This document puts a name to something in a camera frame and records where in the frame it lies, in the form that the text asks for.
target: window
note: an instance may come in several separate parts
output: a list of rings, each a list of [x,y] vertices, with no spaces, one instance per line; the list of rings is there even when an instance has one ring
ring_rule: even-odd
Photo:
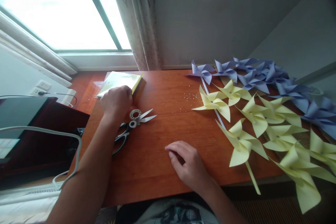
[[[0,11],[56,53],[131,49],[116,0],[0,0]]]

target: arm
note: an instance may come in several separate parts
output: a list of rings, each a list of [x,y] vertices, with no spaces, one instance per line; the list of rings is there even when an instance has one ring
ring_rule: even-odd
[[[199,194],[215,213],[219,223],[247,223],[234,207],[221,187],[206,171],[197,150],[191,145],[178,141],[165,147],[178,177]],[[181,164],[176,154],[185,163]]]
[[[114,139],[132,104],[132,91],[127,86],[110,89],[100,102],[104,116],[77,173],[64,185],[47,224],[94,223],[99,213],[109,182]]]

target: roll of tape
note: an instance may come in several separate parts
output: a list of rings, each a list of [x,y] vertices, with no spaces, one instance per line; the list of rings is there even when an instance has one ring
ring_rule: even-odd
[[[130,115],[129,115],[129,117],[130,117],[132,120],[137,119],[139,116],[141,116],[141,111],[140,111],[139,109],[132,110],[132,111],[130,112]]]

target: electrical outlet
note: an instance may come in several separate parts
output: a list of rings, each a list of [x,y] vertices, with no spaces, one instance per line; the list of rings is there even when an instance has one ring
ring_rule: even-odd
[[[31,92],[30,92],[29,95],[40,97],[40,95],[38,94],[39,92],[45,92],[45,90],[43,90],[43,89],[41,89],[41,88],[34,87],[34,88],[31,90]]]
[[[48,91],[51,88],[51,84],[45,82],[44,80],[40,80],[35,87],[41,88],[44,91]]]

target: scissor blade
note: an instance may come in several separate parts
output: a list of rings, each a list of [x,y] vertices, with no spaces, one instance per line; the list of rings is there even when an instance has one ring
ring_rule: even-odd
[[[143,113],[143,114],[140,116],[140,119],[144,118],[144,117],[145,117],[146,115],[148,115],[152,110],[153,110],[153,109],[148,110],[147,112]]]
[[[140,121],[139,121],[139,123],[145,123],[145,122],[147,122],[147,121],[149,121],[149,120],[151,120],[151,119],[153,119],[154,117],[156,117],[157,115],[153,115],[153,116],[151,116],[151,117],[146,117],[146,118],[142,118]]]

